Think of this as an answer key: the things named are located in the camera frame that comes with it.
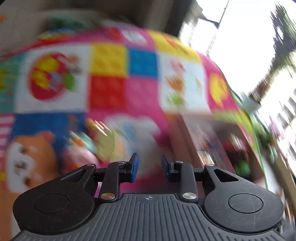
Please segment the pink cardboard box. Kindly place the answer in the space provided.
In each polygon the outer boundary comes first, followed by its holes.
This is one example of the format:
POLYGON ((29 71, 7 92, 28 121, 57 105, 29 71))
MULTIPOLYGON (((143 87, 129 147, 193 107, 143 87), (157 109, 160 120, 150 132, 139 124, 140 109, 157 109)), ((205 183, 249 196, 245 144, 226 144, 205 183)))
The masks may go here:
POLYGON ((176 160, 197 168, 213 164, 254 183, 264 178, 260 162, 237 124, 209 115, 175 114, 169 125, 176 160))

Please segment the colourful cartoon play mat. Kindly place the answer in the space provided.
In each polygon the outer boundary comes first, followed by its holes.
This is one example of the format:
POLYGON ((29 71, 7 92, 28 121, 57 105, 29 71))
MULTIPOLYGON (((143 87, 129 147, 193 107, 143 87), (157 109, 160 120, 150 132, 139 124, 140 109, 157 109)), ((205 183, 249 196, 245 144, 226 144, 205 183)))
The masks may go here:
POLYGON ((137 27, 51 31, 1 61, 1 240, 19 232, 15 198, 84 164, 67 142, 90 137, 97 164, 139 154, 135 185, 158 190, 161 154, 179 110, 236 123, 257 150, 248 116, 216 64, 176 37, 137 27))

